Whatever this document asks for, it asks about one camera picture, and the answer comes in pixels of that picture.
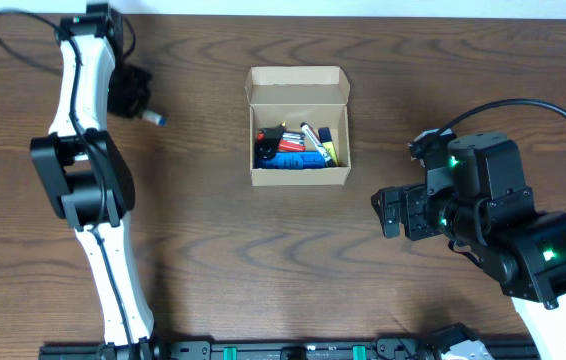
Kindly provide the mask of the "blue whiteboard marker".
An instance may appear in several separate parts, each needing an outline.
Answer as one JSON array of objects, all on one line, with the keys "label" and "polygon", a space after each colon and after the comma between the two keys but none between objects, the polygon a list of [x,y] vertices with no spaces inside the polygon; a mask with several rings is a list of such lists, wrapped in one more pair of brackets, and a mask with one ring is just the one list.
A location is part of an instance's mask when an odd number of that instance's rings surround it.
[{"label": "blue whiteboard marker", "polygon": [[152,110],[149,109],[145,109],[142,113],[141,113],[141,118],[144,121],[147,121],[149,123],[152,123],[154,125],[157,126],[164,126],[166,123],[166,119],[163,115],[158,114]]}]

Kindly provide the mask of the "blue plastic case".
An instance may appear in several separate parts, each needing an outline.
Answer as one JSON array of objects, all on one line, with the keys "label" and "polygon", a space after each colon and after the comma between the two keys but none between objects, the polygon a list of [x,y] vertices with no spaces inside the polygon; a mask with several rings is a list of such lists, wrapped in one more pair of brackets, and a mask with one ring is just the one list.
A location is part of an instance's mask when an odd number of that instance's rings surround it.
[{"label": "blue plastic case", "polygon": [[255,167],[261,169],[322,169],[325,165],[323,157],[316,151],[279,152],[272,159],[255,160]]}]

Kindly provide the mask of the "yellow highlighter pen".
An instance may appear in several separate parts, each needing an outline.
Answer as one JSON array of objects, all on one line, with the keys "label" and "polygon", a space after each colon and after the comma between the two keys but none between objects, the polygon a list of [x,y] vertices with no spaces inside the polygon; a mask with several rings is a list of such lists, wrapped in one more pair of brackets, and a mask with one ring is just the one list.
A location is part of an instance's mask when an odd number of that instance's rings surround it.
[{"label": "yellow highlighter pen", "polygon": [[323,147],[329,153],[335,166],[339,166],[338,157],[336,149],[332,140],[331,132],[328,127],[322,127],[318,129],[319,140],[321,141]]}]

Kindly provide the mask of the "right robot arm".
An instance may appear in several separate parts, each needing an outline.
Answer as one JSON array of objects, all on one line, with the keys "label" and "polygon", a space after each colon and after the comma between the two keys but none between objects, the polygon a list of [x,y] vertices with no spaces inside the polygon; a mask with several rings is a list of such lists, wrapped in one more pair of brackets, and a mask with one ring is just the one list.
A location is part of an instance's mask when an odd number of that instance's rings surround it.
[{"label": "right robot arm", "polygon": [[566,359],[566,212],[536,209],[517,144],[425,132],[410,151],[425,179],[372,196],[383,235],[446,237],[512,300],[540,357]]}]

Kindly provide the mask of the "black whiteboard marker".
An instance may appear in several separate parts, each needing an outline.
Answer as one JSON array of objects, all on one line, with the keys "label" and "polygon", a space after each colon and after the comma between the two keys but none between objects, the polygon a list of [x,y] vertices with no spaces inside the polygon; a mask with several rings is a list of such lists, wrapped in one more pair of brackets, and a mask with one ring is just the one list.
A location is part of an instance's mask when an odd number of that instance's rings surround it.
[{"label": "black whiteboard marker", "polygon": [[300,126],[301,126],[301,130],[303,131],[305,136],[311,141],[311,143],[313,144],[315,149],[322,156],[322,158],[325,162],[325,166],[326,167],[336,167],[337,164],[334,161],[334,158],[330,155],[330,153],[327,151],[327,149],[320,142],[319,138],[314,133],[314,130],[312,129],[312,127],[306,122],[302,122],[300,124]]}]

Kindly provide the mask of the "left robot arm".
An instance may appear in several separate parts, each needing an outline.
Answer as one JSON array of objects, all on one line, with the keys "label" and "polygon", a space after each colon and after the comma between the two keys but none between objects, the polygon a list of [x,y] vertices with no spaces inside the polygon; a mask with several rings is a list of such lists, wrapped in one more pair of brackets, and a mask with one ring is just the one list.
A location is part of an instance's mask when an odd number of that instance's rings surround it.
[{"label": "left robot arm", "polygon": [[55,214],[88,258],[104,318],[99,359],[157,359],[154,318],[132,254],[132,174],[107,131],[108,100],[122,64],[123,19],[110,4],[90,3],[57,29],[63,57],[57,113],[30,153]]}]

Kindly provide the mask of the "red and black stapler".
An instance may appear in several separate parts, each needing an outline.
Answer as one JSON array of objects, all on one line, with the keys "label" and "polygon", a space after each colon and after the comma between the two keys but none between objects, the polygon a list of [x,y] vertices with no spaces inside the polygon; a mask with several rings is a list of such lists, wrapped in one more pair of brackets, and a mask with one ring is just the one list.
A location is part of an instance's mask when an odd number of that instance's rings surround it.
[{"label": "red and black stapler", "polygon": [[[259,130],[256,139],[261,138],[261,130],[262,129]],[[305,150],[305,136],[303,134],[298,132],[284,132],[278,152],[304,152]]]}]

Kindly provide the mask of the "brown cardboard box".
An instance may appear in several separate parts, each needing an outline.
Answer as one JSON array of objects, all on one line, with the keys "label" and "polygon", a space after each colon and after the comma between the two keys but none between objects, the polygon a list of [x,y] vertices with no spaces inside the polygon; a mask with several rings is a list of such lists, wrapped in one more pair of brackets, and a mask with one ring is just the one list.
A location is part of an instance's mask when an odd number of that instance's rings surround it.
[{"label": "brown cardboard box", "polygon": [[[350,84],[338,66],[262,66],[249,70],[245,92],[249,108],[250,176],[254,186],[343,185],[352,168],[349,147]],[[339,166],[282,170],[255,167],[254,144],[260,129],[285,124],[285,131],[305,136],[328,127]],[[318,152],[305,136],[305,151]]]}]

